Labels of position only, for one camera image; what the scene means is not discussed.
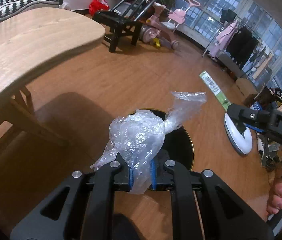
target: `triangular cutout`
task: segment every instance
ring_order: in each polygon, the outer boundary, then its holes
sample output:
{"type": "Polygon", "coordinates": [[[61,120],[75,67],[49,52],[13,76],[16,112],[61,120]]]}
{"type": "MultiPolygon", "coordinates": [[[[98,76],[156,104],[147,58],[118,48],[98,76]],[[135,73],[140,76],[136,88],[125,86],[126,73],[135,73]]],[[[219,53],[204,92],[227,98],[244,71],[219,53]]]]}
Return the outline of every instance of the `triangular cutout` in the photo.
{"type": "Polygon", "coordinates": [[[70,187],[64,188],[42,211],[41,215],[52,220],[58,220],[64,206],[70,187]]]}
{"type": "Polygon", "coordinates": [[[225,217],[232,219],[243,214],[243,210],[229,197],[228,194],[220,187],[215,187],[216,193],[220,199],[225,217]]]}

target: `pink handle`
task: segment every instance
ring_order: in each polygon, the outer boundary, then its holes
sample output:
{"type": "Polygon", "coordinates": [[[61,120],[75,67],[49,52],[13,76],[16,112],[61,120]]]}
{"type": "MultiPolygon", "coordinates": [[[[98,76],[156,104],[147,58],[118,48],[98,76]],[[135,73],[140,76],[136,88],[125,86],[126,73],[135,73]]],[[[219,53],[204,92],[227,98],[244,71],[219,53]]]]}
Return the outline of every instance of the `pink handle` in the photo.
{"type": "Polygon", "coordinates": [[[188,3],[190,4],[190,7],[195,6],[195,7],[199,7],[201,6],[201,4],[196,1],[196,0],[188,0],[188,3]]]}

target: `red plastic bag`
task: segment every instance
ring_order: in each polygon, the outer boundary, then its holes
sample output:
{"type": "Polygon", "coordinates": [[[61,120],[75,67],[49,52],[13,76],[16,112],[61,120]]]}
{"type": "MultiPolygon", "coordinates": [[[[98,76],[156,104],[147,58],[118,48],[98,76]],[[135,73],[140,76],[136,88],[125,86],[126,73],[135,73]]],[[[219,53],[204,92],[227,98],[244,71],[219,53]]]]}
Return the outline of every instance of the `red plastic bag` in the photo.
{"type": "Polygon", "coordinates": [[[93,16],[96,11],[108,10],[109,6],[105,0],[93,0],[89,5],[89,13],[93,16]]]}

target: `toy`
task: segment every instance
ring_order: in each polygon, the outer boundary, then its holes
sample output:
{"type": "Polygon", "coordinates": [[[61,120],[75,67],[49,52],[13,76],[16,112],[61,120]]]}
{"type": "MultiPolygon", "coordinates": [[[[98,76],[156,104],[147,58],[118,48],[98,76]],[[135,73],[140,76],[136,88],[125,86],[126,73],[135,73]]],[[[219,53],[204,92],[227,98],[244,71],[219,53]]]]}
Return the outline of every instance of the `toy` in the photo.
{"type": "Polygon", "coordinates": [[[185,21],[185,15],[191,7],[198,7],[201,5],[195,0],[188,0],[188,3],[189,7],[185,11],[183,11],[182,9],[170,11],[168,16],[169,21],[160,22],[159,17],[161,13],[166,10],[166,6],[155,2],[153,4],[155,13],[146,20],[147,25],[144,25],[142,27],[142,30],[140,32],[140,40],[142,40],[144,43],[150,42],[152,44],[155,44],[157,47],[160,47],[158,40],[159,38],[164,37],[170,42],[172,49],[177,49],[177,47],[179,46],[179,41],[175,38],[174,31],[180,24],[185,21]]]}

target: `barcode label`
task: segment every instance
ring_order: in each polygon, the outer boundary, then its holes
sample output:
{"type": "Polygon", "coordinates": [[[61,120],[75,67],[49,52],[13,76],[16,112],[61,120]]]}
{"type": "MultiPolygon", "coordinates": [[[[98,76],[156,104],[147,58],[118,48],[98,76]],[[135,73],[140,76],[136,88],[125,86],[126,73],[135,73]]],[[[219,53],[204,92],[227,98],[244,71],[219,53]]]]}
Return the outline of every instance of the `barcode label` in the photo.
{"type": "Polygon", "coordinates": [[[206,71],[202,73],[201,78],[204,83],[211,89],[212,93],[215,96],[221,92],[219,86],[215,83],[215,81],[210,77],[210,75],[206,71]]]}

